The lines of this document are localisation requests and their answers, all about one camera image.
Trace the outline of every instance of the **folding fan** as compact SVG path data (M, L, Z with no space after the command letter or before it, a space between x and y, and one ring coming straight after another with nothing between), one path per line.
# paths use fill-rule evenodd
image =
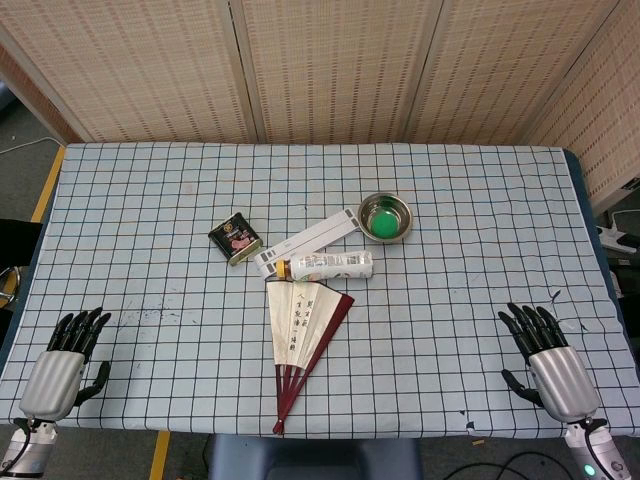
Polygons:
M307 377L353 304L353 298L314 282L268 282L276 367L278 421L284 421Z

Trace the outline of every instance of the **white bottle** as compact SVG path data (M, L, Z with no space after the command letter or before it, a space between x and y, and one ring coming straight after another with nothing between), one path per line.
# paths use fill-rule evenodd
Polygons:
M366 250L345 253L307 253L276 262L278 278L315 281L324 278L369 278L373 257Z

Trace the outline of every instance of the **robotic hand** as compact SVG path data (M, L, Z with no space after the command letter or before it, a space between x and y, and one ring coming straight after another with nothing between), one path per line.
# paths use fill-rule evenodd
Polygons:
M80 390L85 365L111 317L101 314L102 308L75 317L70 313L56 325L22 395L20 410L26 418L13 421L20 429L13 434L0 465L0 479L40 478L58 436L55 422L100 393L109 379L111 365L102 362L93 385Z
M502 377L519 397L544 408L567 423L565 441L586 479L628 480L631 474L618 452L607 421L592 416L600 406L587 371L575 349L567 343L558 321L547 310L509 303L515 317L498 312L524 356L537 390L525 388L509 370Z

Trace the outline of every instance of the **grid tablecloth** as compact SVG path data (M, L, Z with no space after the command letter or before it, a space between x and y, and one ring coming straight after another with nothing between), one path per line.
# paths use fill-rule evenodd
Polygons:
M65 425L270 435L276 391L264 280L207 233L242 212L267 246L377 191L415 215L402 244L353 233L369 280L331 280L355 304L286 422L290 436L558 436L510 393L531 383L496 313L561 320L614 434L640 426L640 387L560 149L443 145L83 144L65 154L46 236L0 384L19 399L56 321L113 313L88 378L102 395Z

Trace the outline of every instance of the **stainless steel bowl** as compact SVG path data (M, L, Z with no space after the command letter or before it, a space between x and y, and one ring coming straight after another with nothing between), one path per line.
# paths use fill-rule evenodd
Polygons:
M398 220L398 232L389 238L378 237L371 231L373 218L381 211L392 213ZM397 195L378 192L365 198L358 208L358 222L364 234L371 240L383 243L400 242L411 231L413 214L409 205Z

